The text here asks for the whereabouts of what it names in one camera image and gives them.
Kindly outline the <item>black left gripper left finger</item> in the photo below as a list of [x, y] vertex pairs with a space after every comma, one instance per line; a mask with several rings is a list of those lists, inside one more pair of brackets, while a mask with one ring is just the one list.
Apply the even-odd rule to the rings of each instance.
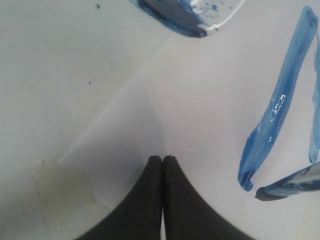
[[159, 240], [162, 223], [162, 160], [150, 156], [122, 202], [80, 240]]

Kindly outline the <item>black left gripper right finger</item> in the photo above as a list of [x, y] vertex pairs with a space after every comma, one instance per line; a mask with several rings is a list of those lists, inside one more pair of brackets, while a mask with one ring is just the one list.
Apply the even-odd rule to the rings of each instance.
[[214, 211], [172, 155], [162, 163], [162, 204], [167, 240], [251, 240]]

